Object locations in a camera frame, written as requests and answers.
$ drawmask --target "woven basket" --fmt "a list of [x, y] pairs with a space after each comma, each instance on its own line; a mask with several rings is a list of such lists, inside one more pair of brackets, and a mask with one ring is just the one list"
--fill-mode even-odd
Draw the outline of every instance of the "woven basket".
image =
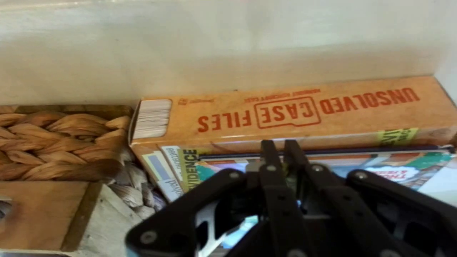
[[0, 180], [115, 178], [132, 110], [126, 106], [0, 107]]

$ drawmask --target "metal screw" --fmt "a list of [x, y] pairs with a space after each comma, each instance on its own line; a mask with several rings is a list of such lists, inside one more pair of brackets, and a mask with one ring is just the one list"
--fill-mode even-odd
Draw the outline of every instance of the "metal screw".
[[157, 233], [155, 231], [146, 231], [140, 236], [140, 241], [145, 244], [152, 244], [157, 239]]
[[292, 249], [287, 253], [287, 257], [307, 257], [307, 255], [300, 249]]
[[356, 177], [359, 179], [366, 179], [368, 177], [368, 175], [365, 174], [364, 172], [357, 172]]
[[239, 174], [237, 172], [232, 172], [229, 174], [231, 178], [239, 178]]
[[316, 172], [324, 170], [324, 168], [321, 165], [313, 165], [311, 168], [313, 169], [313, 171], [316, 171]]
[[399, 253], [390, 249], [384, 249], [379, 254], [379, 257], [401, 257]]
[[268, 165], [268, 166], [266, 167], [266, 170], [267, 170], [267, 171], [276, 171], [276, 167], [274, 167], [274, 165]]

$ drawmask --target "orange box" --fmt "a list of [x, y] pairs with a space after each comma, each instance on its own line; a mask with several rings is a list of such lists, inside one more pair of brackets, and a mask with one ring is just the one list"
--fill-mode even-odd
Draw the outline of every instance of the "orange box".
[[457, 132], [456, 108], [431, 76], [145, 98], [135, 117], [137, 157], [148, 168], [144, 155], [162, 151], [174, 173], [167, 147], [227, 154], [257, 152], [262, 139], [278, 148], [296, 139], [304, 149], [444, 145]]

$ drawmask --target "case stamp logo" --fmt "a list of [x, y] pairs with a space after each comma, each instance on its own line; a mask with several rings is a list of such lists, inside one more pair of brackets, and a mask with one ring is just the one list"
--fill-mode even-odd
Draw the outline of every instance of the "case stamp logo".
[[261, 129], [280, 126], [309, 126], [321, 123], [312, 97], [262, 102], [254, 105], [257, 126]]

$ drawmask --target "white wall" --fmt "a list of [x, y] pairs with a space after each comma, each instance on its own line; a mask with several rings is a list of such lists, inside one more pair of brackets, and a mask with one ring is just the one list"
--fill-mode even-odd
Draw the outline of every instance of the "white wall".
[[437, 70], [449, 89], [456, 11], [454, 0], [0, 0], [0, 104]]

